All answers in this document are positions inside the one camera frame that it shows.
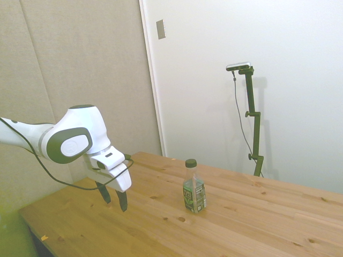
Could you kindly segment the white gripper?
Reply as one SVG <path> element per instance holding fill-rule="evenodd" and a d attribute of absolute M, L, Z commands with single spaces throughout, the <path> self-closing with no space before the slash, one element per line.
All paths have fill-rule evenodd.
<path fill-rule="evenodd" d="M 86 174 L 92 180 L 96 181 L 96 187 L 99 190 L 106 204 L 111 203 L 110 194 L 104 185 L 112 187 L 116 190 L 122 212 L 128 209 L 128 199 L 126 190 L 131 185 L 131 177 L 128 171 L 129 161 L 125 160 L 123 154 L 100 154 L 100 155 L 84 155 L 85 165 L 87 167 Z"/>

